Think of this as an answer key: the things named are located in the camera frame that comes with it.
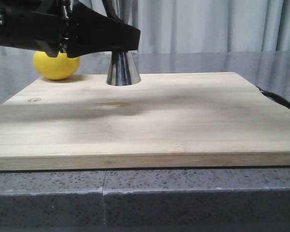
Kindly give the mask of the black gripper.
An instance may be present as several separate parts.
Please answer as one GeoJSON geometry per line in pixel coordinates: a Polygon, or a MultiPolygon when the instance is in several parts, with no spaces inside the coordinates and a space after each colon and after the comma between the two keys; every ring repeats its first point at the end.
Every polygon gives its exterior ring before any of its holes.
{"type": "Polygon", "coordinates": [[[138,49],[141,31],[79,0],[0,0],[0,46],[68,58],[138,49]]]}

